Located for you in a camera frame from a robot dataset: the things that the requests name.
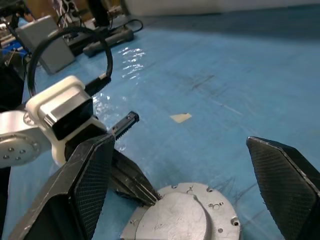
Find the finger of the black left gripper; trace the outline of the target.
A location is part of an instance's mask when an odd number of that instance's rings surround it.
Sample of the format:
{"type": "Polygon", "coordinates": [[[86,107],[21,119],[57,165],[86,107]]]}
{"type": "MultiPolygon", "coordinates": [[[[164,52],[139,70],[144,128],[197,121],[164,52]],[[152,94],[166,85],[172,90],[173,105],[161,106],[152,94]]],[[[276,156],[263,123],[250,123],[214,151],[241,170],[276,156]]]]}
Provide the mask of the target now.
{"type": "Polygon", "coordinates": [[[139,166],[116,149],[113,151],[108,187],[120,197],[142,206],[153,206],[162,198],[139,166]]]}

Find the dark grey power strip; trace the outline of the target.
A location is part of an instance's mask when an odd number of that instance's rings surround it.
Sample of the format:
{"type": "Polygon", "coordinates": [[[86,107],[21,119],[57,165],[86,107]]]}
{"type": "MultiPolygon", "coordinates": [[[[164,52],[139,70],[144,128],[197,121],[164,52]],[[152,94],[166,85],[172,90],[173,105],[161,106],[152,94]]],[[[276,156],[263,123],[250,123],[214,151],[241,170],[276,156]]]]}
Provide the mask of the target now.
{"type": "MultiPolygon", "coordinates": [[[[108,46],[111,47],[121,42],[130,42],[133,39],[134,39],[134,32],[129,28],[121,27],[112,31],[110,36],[108,36],[105,39],[105,41],[108,44],[108,46]]],[[[83,53],[89,58],[103,51],[104,51],[104,48],[99,41],[90,43],[89,45],[83,48],[83,53]]]]}

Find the small beige tape scrap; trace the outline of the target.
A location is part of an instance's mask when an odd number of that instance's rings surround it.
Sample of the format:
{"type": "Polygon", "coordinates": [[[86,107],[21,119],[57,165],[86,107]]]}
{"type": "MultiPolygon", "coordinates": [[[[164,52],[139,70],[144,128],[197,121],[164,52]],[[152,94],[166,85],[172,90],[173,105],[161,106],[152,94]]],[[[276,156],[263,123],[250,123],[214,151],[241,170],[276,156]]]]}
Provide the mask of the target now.
{"type": "Polygon", "coordinates": [[[190,119],[192,115],[190,113],[180,113],[171,115],[170,118],[174,120],[176,123],[181,124],[186,120],[190,119]]]}

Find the grey metal box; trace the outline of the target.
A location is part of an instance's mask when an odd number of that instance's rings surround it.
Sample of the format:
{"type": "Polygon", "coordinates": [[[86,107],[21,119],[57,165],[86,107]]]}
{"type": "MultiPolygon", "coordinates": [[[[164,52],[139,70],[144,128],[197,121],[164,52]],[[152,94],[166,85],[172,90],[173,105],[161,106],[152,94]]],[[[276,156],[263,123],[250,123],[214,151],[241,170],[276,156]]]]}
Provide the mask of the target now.
{"type": "MultiPolygon", "coordinates": [[[[34,52],[40,42],[56,30],[58,30],[56,22],[48,15],[18,27],[15,31],[24,45],[34,52]]],[[[39,59],[49,75],[59,72],[74,61],[75,57],[63,38],[52,42],[39,59]]]]}

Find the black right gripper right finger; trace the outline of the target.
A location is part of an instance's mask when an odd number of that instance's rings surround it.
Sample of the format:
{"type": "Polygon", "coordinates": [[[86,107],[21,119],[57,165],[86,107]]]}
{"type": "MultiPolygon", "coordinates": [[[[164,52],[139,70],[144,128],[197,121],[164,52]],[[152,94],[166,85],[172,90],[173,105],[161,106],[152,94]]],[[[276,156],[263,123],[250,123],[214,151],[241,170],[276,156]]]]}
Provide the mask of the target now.
{"type": "Polygon", "coordinates": [[[264,203],[285,240],[320,240],[320,172],[294,147],[246,140],[264,203]]]}

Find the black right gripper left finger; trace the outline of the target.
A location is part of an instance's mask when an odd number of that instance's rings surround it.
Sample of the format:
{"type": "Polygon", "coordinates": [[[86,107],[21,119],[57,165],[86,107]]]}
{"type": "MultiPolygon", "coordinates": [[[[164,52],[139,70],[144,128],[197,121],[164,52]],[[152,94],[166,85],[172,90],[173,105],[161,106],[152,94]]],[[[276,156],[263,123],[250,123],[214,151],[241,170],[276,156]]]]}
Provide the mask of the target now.
{"type": "Polygon", "coordinates": [[[115,145],[112,134],[79,144],[42,187],[8,240],[92,240],[115,145]]]}

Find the silver finned motor cover lid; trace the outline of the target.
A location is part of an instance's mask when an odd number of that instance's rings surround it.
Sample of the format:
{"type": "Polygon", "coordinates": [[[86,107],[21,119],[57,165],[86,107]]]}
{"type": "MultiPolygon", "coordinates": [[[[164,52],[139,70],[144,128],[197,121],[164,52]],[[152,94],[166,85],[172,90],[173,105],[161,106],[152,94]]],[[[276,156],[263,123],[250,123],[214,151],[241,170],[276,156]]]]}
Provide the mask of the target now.
{"type": "Polygon", "coordinates": [[[241,240],[238,216],[218,190],[185,182],[158,192],[155,205],[136,208],[120,240],[241,240]]]}

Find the black upright post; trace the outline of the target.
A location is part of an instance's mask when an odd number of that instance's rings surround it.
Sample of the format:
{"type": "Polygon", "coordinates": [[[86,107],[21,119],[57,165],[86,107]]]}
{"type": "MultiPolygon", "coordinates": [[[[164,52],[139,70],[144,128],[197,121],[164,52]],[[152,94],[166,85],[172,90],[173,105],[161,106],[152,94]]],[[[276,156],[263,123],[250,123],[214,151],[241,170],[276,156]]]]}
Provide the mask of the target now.
{"type": "Polygon", "coordinates": [[[108,10],[102,0],[87,0],[88,8],[94,17],[96,27],[108,27],[110,25],[108,10]]]}

